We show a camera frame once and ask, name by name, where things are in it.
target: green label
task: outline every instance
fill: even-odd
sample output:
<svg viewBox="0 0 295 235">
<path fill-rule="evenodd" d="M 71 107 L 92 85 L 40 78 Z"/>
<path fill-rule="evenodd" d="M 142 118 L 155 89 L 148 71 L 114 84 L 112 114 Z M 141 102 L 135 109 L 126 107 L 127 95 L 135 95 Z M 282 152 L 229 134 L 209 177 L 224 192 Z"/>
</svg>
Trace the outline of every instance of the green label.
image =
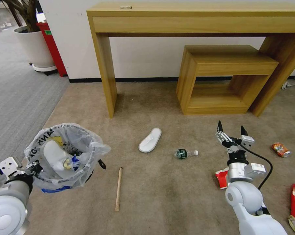
<svg viewBox="0 0 295 235">
<path fill-rule="evenodd" d="M 178 151 L 179 151 L 179 156 L 181 159 L 184 159 L 187 157 L 187 152 L 185 149 L 179 149 Z"/>
<path fill-rule="evenodd" d="M 52 32 L 50 30 L 44 30 L 46 35 L 52 35 Z"/>
</svg>

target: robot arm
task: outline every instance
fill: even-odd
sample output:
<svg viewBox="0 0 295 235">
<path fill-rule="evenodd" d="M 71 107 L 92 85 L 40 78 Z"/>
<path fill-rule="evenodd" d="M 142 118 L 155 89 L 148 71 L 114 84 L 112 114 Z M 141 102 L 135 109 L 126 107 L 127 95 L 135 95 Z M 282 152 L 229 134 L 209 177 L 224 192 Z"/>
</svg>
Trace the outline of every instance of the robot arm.
<svg viewBox="0 0 295 235">
<path fill-rule="evenodd" d="M 241 127 L 239 139 L 228 137 L 223 133 L 219 121 L 216 133 L 217 139 L 227 148 L 229 154 L 227 175 L 228 188 L 226 200 L 233 207 L 239 220 L 241 235 L 287 235 L 278 221 L 269 214 L 259 189 L 251 182 L 257 175 L 264 174 L 264 165 L 251 163 L 246 160 L 245 149 L 249 149 L 255 142 Z"/>
<path fill-rule="evenodd" d="M 23 235 L 29 225 L 28 204 L 35 172 L 42 170 L 33 163 L 29 174 L 17 169 L 12 157 L 0 163 L 0 235 Z"/>
</svg>

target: green bottle label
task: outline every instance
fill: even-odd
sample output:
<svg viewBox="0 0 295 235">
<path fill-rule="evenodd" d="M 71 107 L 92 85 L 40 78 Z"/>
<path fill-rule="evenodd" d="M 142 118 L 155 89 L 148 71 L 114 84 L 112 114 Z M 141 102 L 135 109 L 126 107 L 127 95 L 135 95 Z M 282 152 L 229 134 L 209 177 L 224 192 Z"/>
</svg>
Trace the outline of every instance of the green bottle label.
<svg viewBox="0 0 295 235">
<path fill-rule="evenodd" d="M 178 151 L 179 151 L 180 159 L 184 159 L 187 157 L 187 153 L 185 149 L 178 149 Z"/>
</svg>

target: white cord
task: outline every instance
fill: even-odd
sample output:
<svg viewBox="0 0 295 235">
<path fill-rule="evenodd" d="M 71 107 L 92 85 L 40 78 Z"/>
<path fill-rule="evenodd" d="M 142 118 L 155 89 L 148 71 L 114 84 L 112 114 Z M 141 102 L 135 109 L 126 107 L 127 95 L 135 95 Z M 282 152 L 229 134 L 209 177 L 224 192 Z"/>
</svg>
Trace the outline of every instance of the white cord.
<svg viewBox="0 0 295 235">
<path fill-rule="evenodd" d="M 289 86 L 295 86 L 295 84 L 288 84 L 287 87 L 289 87 Z"/>
<path fill-rule="evenodd" d="M 281 89 L 282 89 L 282 90 L 285 90 L 287 87 L 290 87 L 290 86 L 295 86 L 295 84 L 290 84 L 288 81 L 286 81 L 286 82 L 282 85 Z"/>
</svg>

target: plastic bottle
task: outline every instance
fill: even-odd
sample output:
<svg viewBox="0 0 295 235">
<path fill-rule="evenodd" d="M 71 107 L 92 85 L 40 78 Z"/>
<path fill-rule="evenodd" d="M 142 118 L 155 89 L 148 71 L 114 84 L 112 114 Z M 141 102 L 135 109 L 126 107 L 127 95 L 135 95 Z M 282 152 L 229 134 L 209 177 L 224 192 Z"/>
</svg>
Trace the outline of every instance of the plastic bottle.
<svg viewBox="0 0 295 235">
<path fill-rule="evenodd" d="M 174 156 L 179 159 L 185 159 L 189 156 L 198 155 L 199 152 L 197 150 L 194 151 L 187 151 L 185 149 L 177 149 L 174 153 Z"/>
</svg>

